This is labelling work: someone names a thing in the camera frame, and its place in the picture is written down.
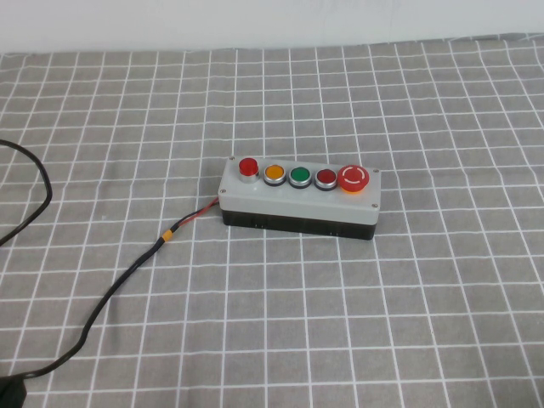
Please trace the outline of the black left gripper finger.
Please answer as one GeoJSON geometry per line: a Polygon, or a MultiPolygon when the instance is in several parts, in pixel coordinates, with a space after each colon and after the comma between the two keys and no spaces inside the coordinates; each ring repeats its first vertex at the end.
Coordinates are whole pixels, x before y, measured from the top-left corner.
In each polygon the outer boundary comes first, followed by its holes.
{"type": "Polygon", "coordinates": [[[24,378],[18,376],[1,377],[1,393],[2,394],[25,394],[26,386],[24,378]]]}
{"type": "Polygon", "coordinates": [[[26,391],[23,390],[7,390],[5,393],[1,394],[0,398],[0,408],[22,408],[26,399],[26,391]]]}

